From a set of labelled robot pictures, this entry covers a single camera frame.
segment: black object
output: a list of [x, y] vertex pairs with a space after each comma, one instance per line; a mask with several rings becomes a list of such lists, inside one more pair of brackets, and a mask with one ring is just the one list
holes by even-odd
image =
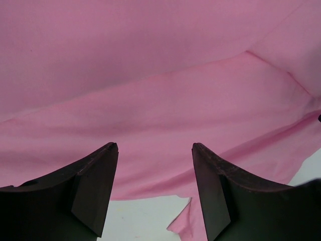
[[321, 179], [291, 187], [255, 176], [193, 145], [209, 241], [320, 241]]
[[117, 159], [117, 144], [109, 143], [19, 187], [0, 188], [0, 240], [97, 240], [105, 223]]

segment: folded fabric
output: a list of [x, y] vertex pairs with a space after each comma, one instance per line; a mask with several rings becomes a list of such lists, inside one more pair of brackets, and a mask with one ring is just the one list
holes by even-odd
[[107, 142], [113, 200], [176, 194], [205, 241], [191, 148], [287, 183], [321, 148], [321, 2], [2, 1], [0, 186]]

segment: pink cloth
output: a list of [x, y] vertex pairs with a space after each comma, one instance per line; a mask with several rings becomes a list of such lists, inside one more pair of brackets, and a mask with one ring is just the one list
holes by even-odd
[[113, 200], [177, 194], [205, 241], [191, 147], [287, 183], [321, 148], [319, 0], [3, 0], [0, 186], [107, 142]]

